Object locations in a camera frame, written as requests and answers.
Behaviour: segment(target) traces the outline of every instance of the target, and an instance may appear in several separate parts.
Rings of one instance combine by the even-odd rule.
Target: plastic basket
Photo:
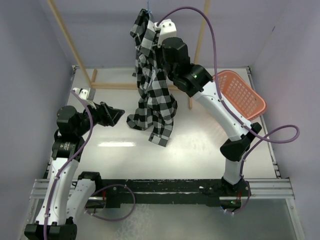
[[[252,121],[267,110],[267,104],[236,72],[218,73],[220,91],[246,119]]]

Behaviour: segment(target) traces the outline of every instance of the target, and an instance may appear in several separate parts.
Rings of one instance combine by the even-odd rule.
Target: black and white checkered shirt
[[[160,31],[155,31],[154,26],[147,10],[142,9],[130,32],[135,41],[135,72],[141,98],[126,122],[130,128],[142,131],[153,125],[149,141],[165,147],[178,105],[169,92],[164,70],[157,68],[155,49]]]

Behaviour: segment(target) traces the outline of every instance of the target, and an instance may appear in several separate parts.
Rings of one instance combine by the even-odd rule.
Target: cable
[[[73,90],[70,91],[78,100],[79,102],[84,106],[85,111],[88,114],[89,117],[89,121],[90,121],[90,130],[89,130],[89,134],[88,137],[86,138],[86,140],[84,141],[83,145],[78,149],[78,151],[76,151],[75,154],[73,154],[67,161],[66,163],[58,170],[57,174],[56,174],[56,178],[53,180],[52,183],[52,187],[50,189],[50,193],[48,196],[48,201],[46,203],[46,208],[45,208],[45,215],[44,215],[44,224],[43,224],[43,239],[44,240],[48,240],[48,235],[47,235],[47,226],[48,226],[48,217],[49,217],[49,207],[50,204],[52,202],[52,198],[54,196],[54,192],[55,192],[55,188],[58,182],[58,179],[61,175],[61,173],[63,172],[63,170],[65,169],[65,167],[79,154],[81,153],[81,151],[84,149],[84,147],[87,145],[89,139],[91,138],[92,135],[92,131],[94,129],[94,121],[92,119],[92,115],[91,112],[89,111],[89,108],[87,107],[87,103],[85,101],[83,101]]]
[[[215,86],[216,86],[216,92],[218,93],[218,96],[219,96],[219,100],[220,102],[222,103],[222,105],[224,106],[224,108],[227,110],[227,112],[233,116],[240,124],[243,128],[245,128],[246,130],[248,130],[251,134],[253,134],[255,137],[259,138],[260,140],[244,155],[243,157],[243,160],[241,162],[241,169],[240,169],[240,176],[241,176],[241,179],[244,180],[243,178],[243,168],[244,168],[244,162],[247,158],[247,156],[262,142],[262,141],[266,141],[266,142],[269,142],[269,143],[274,143],[274,144],[286,144],[286,143],[291,143],[293,142],[294,140],[296,140],[299,135],[300,135],[300,129],[296,126],[296,125],[292,125],[292,124],[289,124],[289,125],[284,125],[284,126],[280,126],[274,130],[272,130],[271,132],[269,132],[268,134],[266,134],[265,136],[260,136],[258,135],[257,133],[255,133],[251,128],[249,128],[248,126],[246,126],[244,124],[243,121],[241,121],[240,118],[237,117],[236,114],[234,114],[227,106],[227,104],[225,103],[224,99],[222,98],[222,94],[221,94],[221,91],[220,91],[220,87],[219,87],[219,81],[217,80],[218,79],[218,67],[217,67],[217,48],[216,48],[216,39],[215,39],[215,34],[214,34],[214,30],[213,30],[213,27],[210,23],[210,20],[208,19],[208,17],[199,9],[195,8],[195,7],[192,7],[192,6],[183,6],[183,7],[179,7],[171,12],[169,12],[167,15],[165,15],[160,21],[158,21],[157,23],[157,26],[159,26],[159,24],[165,20],[168,16],[170,16],[171,14],[177,12],[177,11],[180,11],[180,10],[194,10],[196,12],[198,12],[199,14],[201,14],[203,16],[203,18],[205,19],[206,23],[208,24],[209,26],[209,29],[210,29],[210,33],[211,33],[211,36],[212,36],[212,43],[213,43],[213,67],[214,67],[214,77],[216,79],[215,81]],[[294,135],[294,137],[290,138],[290,139],[286,139],[286,140],[271,140],[271,139],[268,139],[267,137],[270,136],[271,134],[281,130],[281,129],[285,129],[285,128],[294,128],[296,130],[296,134]],[[243,204],[243,206],[238,209],[237,211],[233,212],[232,214],[235,214],[235,213],[239,213],[249,202],[249,199],[250,199],[250,195],[251,195],[251,189],[250,189],[250,185],[244,181],[245,184],[247,185],[247,188],[248,188],[248,198],[246,199],[245,203]]]
[[[135,210],[135,207],[136,207],[136,198],[135,198],[134,192],[133,192],[129,187],[127,187],[126,185],[122,185],[122,184],[109,185],[109,186],[106,186],[106,187],[101,188],[100,190],[94,192],[91,196],[95,196],[95,195],[97,195],[98,193],[100,193],[101,191],[104,191],[104,190],[110,189],[110,188],[115,188],[115,187],[123,187],[123,188],[127,189],[127,190],[131,193],[131,195],[132,195],[132,198],[133,198],[133,206],[132,206],[130,212],[129,212],[127,215],[125,215],[125,216],[123,216],[123,217],[120,217],[120,218],[116,218],[116,219],[109,219],[109,218],[104,218],[104,217],[102,217],[102,216],[98,216],[98,215],[95,215],[95,214],[93,214],[93,213],[91,213],[91,212],[88,212],[88,210],[87,210],[86,208],[85,208],[85,212],[86,212],[87,214],[89,214],[89,215],[97,218],[97,219],[101,219],[101,220],[108,221],[108,222],[118,222],[118,221],[124,220],[124,219],[126,219],[127,217],[129,217],[129,216],[133,213],[133,211]]]

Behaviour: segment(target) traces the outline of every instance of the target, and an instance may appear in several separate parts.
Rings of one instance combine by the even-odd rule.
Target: white wall
[[[37,0],[0,1],[0,239],[16,240],[72,68]]]
[[[76,61],[48,6],[39,0],[72,64]],[[211,0],[219,67],[242,67],[254,63],[289,0]],[[147,0],[55,0],[84,63],[87,66],[134,66],[135,48],[130,30]],[[192,6],[204,9],[205,0],[149,0],[154,20],[170,11]],[[202,17],[183,10],[170,17],[178,37],[188,45],[194,59]],[[212,67],[213,47],[206,35],[199,63]]]
[[[308,240],[319,239],[320,1],[292,0],[253,65],[255,87],[268,104],[269,130],[301,129],[299,139],[274,144],[282,177],[290,177]],[[274,139],[293,136],[281,132]]]

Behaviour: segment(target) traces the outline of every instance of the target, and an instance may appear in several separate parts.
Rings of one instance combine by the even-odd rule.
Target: plaid fabric
[[[164,70],[157,68],[155,49],[159,31],[155,31],[154,26],[147,10],[142,9],[130,32],[135,42],[135,72],[141,98],[135,113],[130,114],[126,122],[130,128],[142,131],[153,125],[149,141],[165,147],[178,105],[169,92]]]

